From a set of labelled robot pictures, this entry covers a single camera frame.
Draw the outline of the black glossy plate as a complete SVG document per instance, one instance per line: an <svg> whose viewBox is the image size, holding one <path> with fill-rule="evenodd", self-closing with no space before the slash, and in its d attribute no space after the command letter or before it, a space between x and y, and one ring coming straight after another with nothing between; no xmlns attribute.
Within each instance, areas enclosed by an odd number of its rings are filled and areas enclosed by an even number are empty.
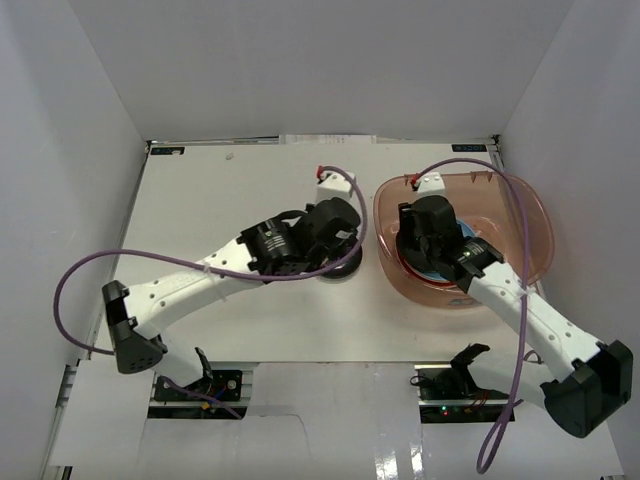
<svg viewBox="0 0 640 480"><path fill-rule="evenodd" d="M345 263L321 275L326 280L343 280L354 274L360 267L363 259L363 250L359 247L356 253Z"/></svg>

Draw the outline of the light blue plastic plate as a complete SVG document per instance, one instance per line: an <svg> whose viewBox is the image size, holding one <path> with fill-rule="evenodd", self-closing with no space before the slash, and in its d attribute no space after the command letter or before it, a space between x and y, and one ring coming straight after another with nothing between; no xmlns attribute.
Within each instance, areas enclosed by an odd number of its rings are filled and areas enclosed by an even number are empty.
<svg viewBox="0 0 640 480"><path fill-rule="evenodd" d="M463 220L456 219L458 226L461 229L461 232L464 237L474 237L474 230ZM421 268L417 270L418 275L421 278L424 278L426 281L430 281L436 284L447 284L448 280L446 280L441 274L439 274L435 269L429 268Z"/></svg>

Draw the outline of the red teal floral plate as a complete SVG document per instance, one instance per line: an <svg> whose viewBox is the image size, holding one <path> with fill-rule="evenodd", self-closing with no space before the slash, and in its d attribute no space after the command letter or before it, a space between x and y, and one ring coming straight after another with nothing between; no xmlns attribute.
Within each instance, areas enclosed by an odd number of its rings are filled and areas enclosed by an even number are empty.
<svg viewBox="0 0 640 480"><path fill-rule="evenodd" d="M424 278L421 278L418 275L417 273L418 269L429 268L429 267L435 269L432 263L425 257L424 253L419 248L418 242L406 240L400 234L397 234L395 238L395 246L396 246L396 252L397 252L397 256L400 263L409 272L410 275L422 281L423 283L433 287L439 287L439 288L455 287L455 284L449 280L447 284L436 284L430 281L426 281Z"/></svg>

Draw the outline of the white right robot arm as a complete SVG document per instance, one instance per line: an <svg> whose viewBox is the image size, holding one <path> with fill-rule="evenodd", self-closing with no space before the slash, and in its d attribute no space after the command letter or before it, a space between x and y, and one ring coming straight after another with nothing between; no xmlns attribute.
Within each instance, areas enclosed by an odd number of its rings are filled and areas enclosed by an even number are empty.
<svg viewBox="0 0 640 480"><path fill-rule="evenodd" d="M475 343L454 356L449 380L461 397L484 390L508 393L524 380L521 399L545 409L566 433L584 438L631 398L632 351L580 329L528 289L489 242L466 236L449 201L424 196L398 207L396 247L413 270L435 271L509 325L541 358L530 364L495 356Z"/></svg>

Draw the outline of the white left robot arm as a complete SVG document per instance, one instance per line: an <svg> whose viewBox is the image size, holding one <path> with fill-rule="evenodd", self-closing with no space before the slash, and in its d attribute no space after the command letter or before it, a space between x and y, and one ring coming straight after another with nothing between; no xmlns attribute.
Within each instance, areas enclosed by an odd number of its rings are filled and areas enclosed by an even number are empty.
<svg viewBox="0 0 640 480"><path fill-rule="evenodd" d="M102 297L118 372L152 370L188 398L202 398L213 379L210 363L202 349L171 340L169 327L273 276L301 276L343 258L355 246L360 225L355 208L334 197L299 217L280 214L243 230L193 268L133 286L107 283Z"/></svg>

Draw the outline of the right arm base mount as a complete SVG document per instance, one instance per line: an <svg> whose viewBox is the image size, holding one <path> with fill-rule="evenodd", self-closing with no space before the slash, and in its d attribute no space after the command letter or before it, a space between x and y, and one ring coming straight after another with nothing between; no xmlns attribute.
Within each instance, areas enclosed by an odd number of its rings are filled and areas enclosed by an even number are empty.
<svg viewBox="0 0 640 480"><path fill-rule="evenodd" d="M468 367L490 348L471 344L441 366L415 367L409 383L417 389L420 421L423 425L493 423L507 403L500 390L481 389Z"/></svg>

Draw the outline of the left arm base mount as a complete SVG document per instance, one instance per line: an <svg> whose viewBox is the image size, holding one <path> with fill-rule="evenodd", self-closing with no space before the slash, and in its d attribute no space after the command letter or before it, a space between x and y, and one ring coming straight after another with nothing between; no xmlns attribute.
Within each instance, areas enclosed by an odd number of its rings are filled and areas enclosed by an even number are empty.
<svg viewBox="0 0 640 480"><path fill-rule="evenodd" d="M215 367L204 351L195 348L194 373L200 376L180 386L167 375L158 375L153 387L149 417L156 419L242 420L247 412L245 372Z"/></svg>

